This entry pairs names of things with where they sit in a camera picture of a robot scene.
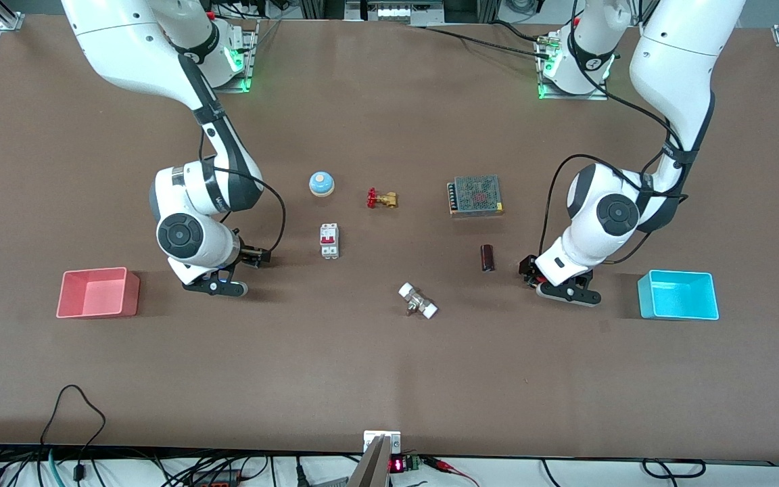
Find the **robotic arm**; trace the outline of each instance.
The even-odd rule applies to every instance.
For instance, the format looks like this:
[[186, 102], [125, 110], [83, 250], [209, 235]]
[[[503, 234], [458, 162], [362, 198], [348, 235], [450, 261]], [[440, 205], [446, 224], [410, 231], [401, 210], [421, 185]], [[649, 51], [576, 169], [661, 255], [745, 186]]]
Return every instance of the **robotic arm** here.
[[[229, 56], [230, 40], [222, 37], [226, 22], [210, 22], [192, 0], [62, 3], [84, 55], [101, 77], [122, 89], [176, 99], [203, 127], [217, 155], [160, 170], [152, 182], [149, 205], [158, 222], [157, 241], [185, 289], [243, 295], [245, 284], [230, 281], [233, 268], [239, 262], [258, 267], [269, 255], [245, 246], [236, 232], [210, 218], [250, 209], [263, 191], [260, 169], [209, 81], [224, 83], [236, 74], [235, 64], [221, 59]], [[220, 269], [229, 272], [226, 280], [218, 278]]]
[[[590, 9], [593, 3], [603, 0], [588, 1], [579, 28], [589, 15], [602, 15]], [[519, 268], [541, 296], [598, 304], [599, 295], [587, 290], [591, 269], [634, 231], [650, 233], [671, 221], [714, 109], [711, 71], [744, 4], [662, 0], [653, 12], [634, 52], [630, 78], [678, 138], [667, 137], [653, 175], [599, 162], [578, 172], [567, 195], [571, 225], [543, 255], [529, 256]]]
[[546, 65], [543, 77], [571, 95], [593, 92], [594, 86], [579, 67], [594, 83], [602, 84], [615, 61], [615, 47], [632, 20], [630, 0], [587, 0], [578, 25], [572, 25], [574, 18], [549, 34], [563, 49]]

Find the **red wire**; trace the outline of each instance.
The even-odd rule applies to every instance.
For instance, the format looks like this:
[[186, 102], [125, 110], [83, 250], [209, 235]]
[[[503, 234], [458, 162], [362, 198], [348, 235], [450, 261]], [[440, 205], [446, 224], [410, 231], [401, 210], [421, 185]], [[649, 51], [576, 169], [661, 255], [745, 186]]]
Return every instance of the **red wire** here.
[[477, 482], [476, 480], [474, 480], [474, 479], [473, 479], [473, 478], [472, 478], [470, 475], [467, 475], [466, 473], [462, 473], [462, 472], [458, 471], [457, 469], [452, 469], [452, 471], [451, 471], [450, 473], [451, 473], [451, 474], [454, 474], [454, 475], [458, 475], [459, 477], [464, 477], [464, 478], [467, 478], [468, 480], [470, 480], [471, 482], [473, 482], [473, 484], [474, 484], [474, 485], [476, 485], [477, 487], [479, 487], [479, 482]]

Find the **capacitor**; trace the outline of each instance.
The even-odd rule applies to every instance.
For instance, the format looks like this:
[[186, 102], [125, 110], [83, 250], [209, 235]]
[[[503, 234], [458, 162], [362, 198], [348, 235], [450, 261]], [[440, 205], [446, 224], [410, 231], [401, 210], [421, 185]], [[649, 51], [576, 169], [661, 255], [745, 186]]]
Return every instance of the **capacitor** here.
[[492, 246], [485, 244], [479, 247], [479, 261], [483, 266], [483, 272], [492, 272], [495, 269], [495, 256]]

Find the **brown table surface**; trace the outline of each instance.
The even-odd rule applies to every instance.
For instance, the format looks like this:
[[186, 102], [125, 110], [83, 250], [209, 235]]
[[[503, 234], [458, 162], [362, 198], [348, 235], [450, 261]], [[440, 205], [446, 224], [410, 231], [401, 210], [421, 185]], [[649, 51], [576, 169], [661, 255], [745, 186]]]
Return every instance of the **brown table surface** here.
[[[525, 47], [492, 26], [458, 28]], [[639, 101], [628, 34], [612, 90]], [[0, 442], [35, 442], [56, 392], [108, 414], [103, 444], [348, 450], [362, 430], [445, 454], [779, 460], [779, 48], [738, 30], [690, 199], [630, 261], [597, 269], [598, 308], [547, 301], [517, 263], [536, 251], [546, 190], [569, 154], [641, 167], [662, 130], [615, 102], [540, 101], [531, 59], [377, 22], [284, 22], [248, 95], [222, 96], [287, 201], [287, 232], [241, 299], [188, 293], [154, 240], [147, 189], [194, 160], [170, 99], [98, 77], [62, 16], [0, 40]], [[557, 185], [548, 241], [569, 219]], [[307, 181], [328, 170], [330, 198]], [[506, 214], [448, 218], [445, 184], [497, 173]], [[397, 191], [369, 210], [366, 191]], [[230, 216], [267, 246], [266, 194]], [[341, 258], [319, 255], [337, 222]], [[494, 244], [498, 270], [479, 270]], [[126, 266], [138, 317], [57, 320], [62, 272]], [[649, 269], [714, 274], [720, 321], [639, 317]], [[440, 306], [405, 317], [405, 281]], [[97, 419], [69, 394], [50, 442]]]

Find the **digital display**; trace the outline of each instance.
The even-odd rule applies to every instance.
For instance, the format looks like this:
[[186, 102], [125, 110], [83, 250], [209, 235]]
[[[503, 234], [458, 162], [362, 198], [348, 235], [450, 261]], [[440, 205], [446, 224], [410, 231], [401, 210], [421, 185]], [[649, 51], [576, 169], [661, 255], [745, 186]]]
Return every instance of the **digital display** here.
[[404, 457], [389, 460], [390, 473], [402, 473], [404, 471]]

